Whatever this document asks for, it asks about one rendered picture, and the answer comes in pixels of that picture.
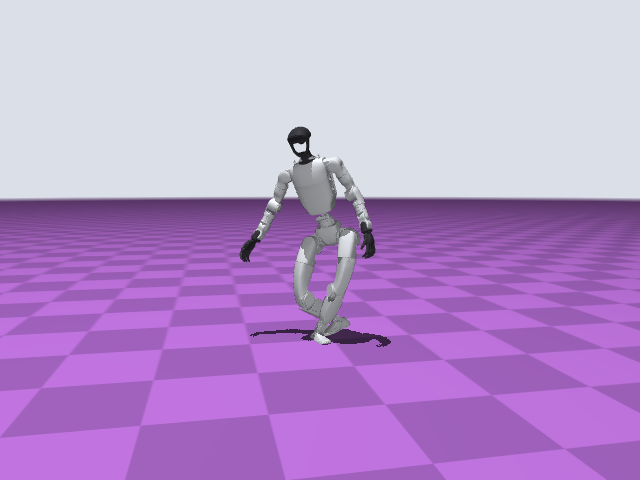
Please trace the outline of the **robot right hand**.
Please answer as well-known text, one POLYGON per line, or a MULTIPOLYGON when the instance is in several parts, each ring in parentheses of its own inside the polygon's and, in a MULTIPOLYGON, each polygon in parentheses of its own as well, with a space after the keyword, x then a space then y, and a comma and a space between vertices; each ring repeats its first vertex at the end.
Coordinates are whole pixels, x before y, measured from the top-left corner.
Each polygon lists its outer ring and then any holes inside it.
POLYGON ((260 242, 261 240, 258 240, 257 237, 260 235, 260 231, 256 230, 253 235, 251 235, 251 239, 248 240, 241 248, 241 252, 240 252, 240 258, 242 259, 243 262, 247 262, 249 260, 249 255, 251 253, 251 251, 254 249, 255 244, 257 242, 260 242), (247 258, 247 260, 246 260, 247 258))

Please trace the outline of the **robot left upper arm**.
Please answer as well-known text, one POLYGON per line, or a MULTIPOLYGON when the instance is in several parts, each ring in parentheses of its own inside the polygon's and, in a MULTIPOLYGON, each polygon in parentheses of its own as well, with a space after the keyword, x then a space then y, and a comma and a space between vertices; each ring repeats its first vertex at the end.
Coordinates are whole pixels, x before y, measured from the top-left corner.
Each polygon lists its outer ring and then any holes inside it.
POLYGON ((345 197, 348 201, 354 201, 357 198, 353 193, 353 188, 356 187, 354 181, 345 168, 343 161, 338 157, 325 158, 323 163, 326 166, 326 169, 335 173, 339 182, 346 188, 345 197))

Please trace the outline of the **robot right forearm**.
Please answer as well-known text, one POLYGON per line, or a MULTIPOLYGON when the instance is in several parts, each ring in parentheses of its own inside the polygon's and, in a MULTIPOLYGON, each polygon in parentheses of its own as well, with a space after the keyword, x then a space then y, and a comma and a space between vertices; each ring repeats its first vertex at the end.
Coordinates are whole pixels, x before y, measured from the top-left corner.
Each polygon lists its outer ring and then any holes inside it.
MULTIPOLYGON (((267 206, 268 206, 268 204, 267 204, 267 206)), ((258 240, 264 239, 266 233, 269 231, 269 228, 270 228, 271 223, 272 223, 273 219, 275 218, 275 216, 276 215, 273 212, 271 212, 269 209, 267 209, 267 207, 266 207, 266 210, 264 212, 264 216, 263 216, 260 224, 258 225, 258 228, 256 229, 256 230, 260 231, 260 235, 257 237, 258 240)))

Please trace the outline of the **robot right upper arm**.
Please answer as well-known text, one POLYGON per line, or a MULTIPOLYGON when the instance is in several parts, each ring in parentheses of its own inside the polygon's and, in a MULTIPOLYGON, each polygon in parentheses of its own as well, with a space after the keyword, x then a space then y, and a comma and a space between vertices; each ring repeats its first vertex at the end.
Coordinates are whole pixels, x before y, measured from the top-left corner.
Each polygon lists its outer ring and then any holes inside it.
POLYGON ((278 213, 282 209, 282 200, 288 189, 288 183, 290 183, 290 168, 282 171, 278 176, 278 181, 274 190, 274 197, 268 203, 267 209, 274 213, 278 213))

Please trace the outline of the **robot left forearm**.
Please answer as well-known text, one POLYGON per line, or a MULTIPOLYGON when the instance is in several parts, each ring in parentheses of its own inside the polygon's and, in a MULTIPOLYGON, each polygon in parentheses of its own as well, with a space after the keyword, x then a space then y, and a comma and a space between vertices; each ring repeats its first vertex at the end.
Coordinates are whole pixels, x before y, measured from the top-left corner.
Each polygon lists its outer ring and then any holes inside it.
MULTIPOLYGON (((369 220, 369 215, 368 212, 366 210, 365 207, 365 201, 364 198, 360 192, 360 190, 357 187, 353 188, 353 193, 355 195, 355 197, 357 198, 357 200, 353 201, 352 206, 355 209, 356 215, 357 215, 357 219, 359 221, 359 227, 361 222, 366 222, 367 228, 371 229, 372 228, 372 223, 369 220)), ((361 229, 361 227, 360 227, 361 229)))

